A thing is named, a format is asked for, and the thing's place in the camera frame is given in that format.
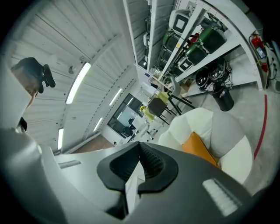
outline white cushion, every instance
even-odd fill
[[[168,130],[159,137],[158,144],[171,149],[183,151],[182,145],[172,136]]]
[[[220,158],[222,171],[243,184],[252,168],[253,155],[250,143],[244,136],[228,153]]]
[[[172,136],[183,145],[189,138],[192,133],[192,130],[188,124],[188,121],[185,116],[175,117],[168,129],[171,132]]]
[[[196,108],[183,115],[187,119],[191,132],[195,132],[199,135],[207,149],[210,148],[211,143],[213,114],[212,111],[204,108]]]

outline white chair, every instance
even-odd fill
[[[225,112],[196,108],[175,117],[158,141],[179,151],[192,132],[196,132],[212,155],[220,159],[222,171],[241,184],[250,174],[253,155],[239,121]]]

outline person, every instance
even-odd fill
[[[56,83],[53,79],[51,70],[46,64],[42,66],[35,58],[29,57],[20,60],[11,68],[11,72],[21,83],[23,88],[31,95],[31,100],[26,108],[30,107],[38,93],[42,94],[45,82],[46,87],[55,87]],[[17,127],[18,132],[27,133],[27,123],[21,118]]]

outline window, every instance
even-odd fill
[[[122,104],[114,113],[108,122],[108,125],[123,138],[131,136],[135,127],[132,125],[133,120],[137,117],[143,117],[140,107],[143,104],[131,94],[128,94]]]

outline red fire extinguisher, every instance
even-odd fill
[[[267,72],[268,66],[266,63],[266,49],[265,49],[264,44],[263,44],[261,38],[259,37],[259,35],[252,34],[251,43],[252,43],[254,50],[256,51],[256,53],[258,55],[259,61],[261,62],[262,70],[264,72]]]

